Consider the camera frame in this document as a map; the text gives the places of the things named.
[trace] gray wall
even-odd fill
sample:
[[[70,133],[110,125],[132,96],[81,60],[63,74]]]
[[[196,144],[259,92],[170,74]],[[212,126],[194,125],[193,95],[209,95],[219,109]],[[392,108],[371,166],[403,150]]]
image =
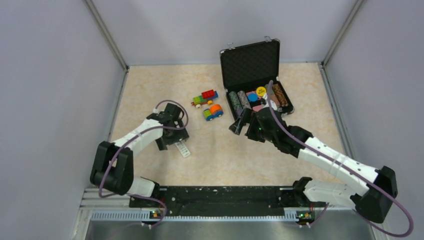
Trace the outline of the gray wall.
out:
[[[424,1],[370,0],[328,66],[357,158],[396,171],[398,200],[424,227]],[[398,233],[407,220],[394,206]]]
[[[281,60],[321,61],[355,0],[94,0],[129,65],[219,63],[227,43],[281,40]]]
[[[0,239],[71,236],[122,79],[81,0],[0,3]]]

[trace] green block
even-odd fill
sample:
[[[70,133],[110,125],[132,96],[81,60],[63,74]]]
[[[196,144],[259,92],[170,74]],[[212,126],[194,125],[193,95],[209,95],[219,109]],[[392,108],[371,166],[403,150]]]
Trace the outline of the green block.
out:
[[[194,105],[200,104],[202,102],[200,96],[193,97]]]
[[[211,115],[212,115],[212,113],[209,110],[209,108],[203,111],[203,116],[204,116],[205,119],[208,118]]]

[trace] yellow block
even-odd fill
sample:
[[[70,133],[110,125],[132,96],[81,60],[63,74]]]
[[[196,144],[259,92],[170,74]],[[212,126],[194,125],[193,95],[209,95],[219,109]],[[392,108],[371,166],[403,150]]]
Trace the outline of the yellow block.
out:
[[[262,97],[263,95],[265,95],[265,93],[267,93],[267,89],[265,87],[260,86],[260,87],[256,88],[256,94],[259,97]]]

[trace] toy car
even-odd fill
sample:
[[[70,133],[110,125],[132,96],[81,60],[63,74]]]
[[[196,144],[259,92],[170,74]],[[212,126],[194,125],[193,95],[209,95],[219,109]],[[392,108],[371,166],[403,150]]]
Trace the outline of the toy car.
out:
[[[219,104],[215,104],[203,111],[203,116],[206,121],[212,121],[214,118],[219,118],[224,114],[223,108]]]
[[[209,91],[204,91],[200,96],[193,97],[192,106],[195,106],[197,109],[201,108],[203,104],[212,105],[214,103],[213,99],[218,97],[217,91],[213,89]]]

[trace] red block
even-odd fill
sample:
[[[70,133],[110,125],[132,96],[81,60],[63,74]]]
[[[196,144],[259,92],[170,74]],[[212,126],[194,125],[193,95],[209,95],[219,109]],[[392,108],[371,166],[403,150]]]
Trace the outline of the red block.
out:
[[[208,98],[212,98],[212,97],[215,96],[215,91],[213,89],[209,90],[209,91],[204,91],[204,92],[201,93],[201,96],[205,100],[208,99]]]

